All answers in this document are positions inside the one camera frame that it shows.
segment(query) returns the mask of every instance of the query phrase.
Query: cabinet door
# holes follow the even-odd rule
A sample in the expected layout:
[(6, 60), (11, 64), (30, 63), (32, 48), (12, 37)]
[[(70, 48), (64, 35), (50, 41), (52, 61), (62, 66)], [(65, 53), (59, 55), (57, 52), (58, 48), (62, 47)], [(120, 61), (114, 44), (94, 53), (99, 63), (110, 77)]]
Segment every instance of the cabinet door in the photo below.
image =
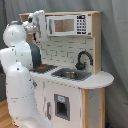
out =
[(45, 81), (46, 113), (53, 128), (82, 128), (81, 91)]
[(35, 81), (35, 98), (36, 98), (37, 108), (39, 113), (44, 116), (43, 79), (41, 77), (34, 76), (33, 80)]

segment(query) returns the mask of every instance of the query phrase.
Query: play kitchen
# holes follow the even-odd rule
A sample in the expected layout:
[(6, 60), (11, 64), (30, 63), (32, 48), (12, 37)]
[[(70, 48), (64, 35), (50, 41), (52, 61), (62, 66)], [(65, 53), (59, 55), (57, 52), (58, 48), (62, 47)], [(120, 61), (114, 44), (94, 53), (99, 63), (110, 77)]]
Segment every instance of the play kitchen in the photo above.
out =
[(46, 13), (46, 21), (48, 41), (27, 37), (43, 53), (31, 71), (40, 114), (53, 128), (104, 128), (105, 87), (114, 78), (101, 71), (101, 12)]

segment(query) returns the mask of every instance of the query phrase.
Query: faucet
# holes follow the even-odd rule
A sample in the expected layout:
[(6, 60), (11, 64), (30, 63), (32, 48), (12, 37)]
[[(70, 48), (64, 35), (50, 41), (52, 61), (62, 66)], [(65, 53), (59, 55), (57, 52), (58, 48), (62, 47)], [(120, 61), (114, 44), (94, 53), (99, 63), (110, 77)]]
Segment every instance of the faucet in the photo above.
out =
[(80, 58), (81, 58), (81, 56), (82, 56), (83, 54), (86, 54), (86, 55), (88, 56), (88, 58), (89, 58), (89, 60), (90, 60), (90, 65), (93, 65), (92, 56), (91, 56), (88, 52), (82, 51), (82, 52), (80, 52), (80, 53), (78, 54), (78, 63), (76, 64), (77, 70), (83, 70), (83, 69), (85, 69), (85, 64), (82, 64), (82, 63), (80, 62)]

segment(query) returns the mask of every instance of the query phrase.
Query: backsplash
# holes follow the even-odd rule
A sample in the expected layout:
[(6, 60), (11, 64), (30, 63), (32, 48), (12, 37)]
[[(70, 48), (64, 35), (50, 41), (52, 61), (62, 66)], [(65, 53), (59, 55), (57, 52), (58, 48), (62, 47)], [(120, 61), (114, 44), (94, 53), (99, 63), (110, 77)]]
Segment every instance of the backsplash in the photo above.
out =
[[(86, 50), (93, 56), (93, 39), (84, 36), (49, 37), (48, 42), (37, 45), (42, 50), (45, 64), (75, 67), (81, 51)], [(92, 71), (93, 67), (86, 55), (82, 55), (81, 62), (86, 62), (86, 70)]]

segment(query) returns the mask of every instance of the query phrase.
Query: countertop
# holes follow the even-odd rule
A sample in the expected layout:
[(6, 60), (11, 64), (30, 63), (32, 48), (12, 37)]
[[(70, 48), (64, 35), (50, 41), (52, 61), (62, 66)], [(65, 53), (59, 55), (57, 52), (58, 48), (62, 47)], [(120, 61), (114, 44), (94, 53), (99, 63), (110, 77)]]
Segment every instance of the countertop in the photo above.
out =
[(114, 77), (107, 72), (100, 71), (98, 74), (94, 75), (92, 74), (90, 77), (83, 81), (75, 81), (75, 80), (67, 80), (63, 78), (58, 78), (58, 77), (53, 77), (51, 74), (61, 68), (64, 67), (57, 67), (45, 74), (39, 74), (39, 73), (34, 73), (30, 72), (32, 76), (37, 76), (41, 77), (44, 80), (52, 80), (56, 82), (62, 82), (64, 84), (68, 84), (73, 87), (79, 87), (79, 88), (84, 88), (84, 89), (96, 89), (96, 88), (103, 88), (106, 86), (109, 86), (113, 83)]

